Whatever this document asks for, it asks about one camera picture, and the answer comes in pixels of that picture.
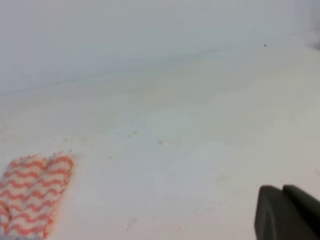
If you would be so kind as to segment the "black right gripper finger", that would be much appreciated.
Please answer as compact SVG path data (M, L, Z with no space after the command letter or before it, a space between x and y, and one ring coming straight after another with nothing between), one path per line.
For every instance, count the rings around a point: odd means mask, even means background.
M258 240L318 240L320 201L295 185L263 185L254 230Z

